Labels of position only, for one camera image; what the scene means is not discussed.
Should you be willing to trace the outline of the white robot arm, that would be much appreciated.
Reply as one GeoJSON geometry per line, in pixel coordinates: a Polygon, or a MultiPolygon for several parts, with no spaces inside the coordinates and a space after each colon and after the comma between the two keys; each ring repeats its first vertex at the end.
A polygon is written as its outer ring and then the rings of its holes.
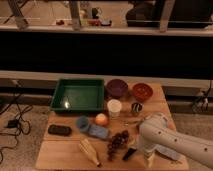
{"type": "Polygon", "coordinates": [[[154,113],[139,125],[137,147],[150,157],[162,145],[213,169],[213,141],[179,133],[168,128],[163,113],[154,113]]]}

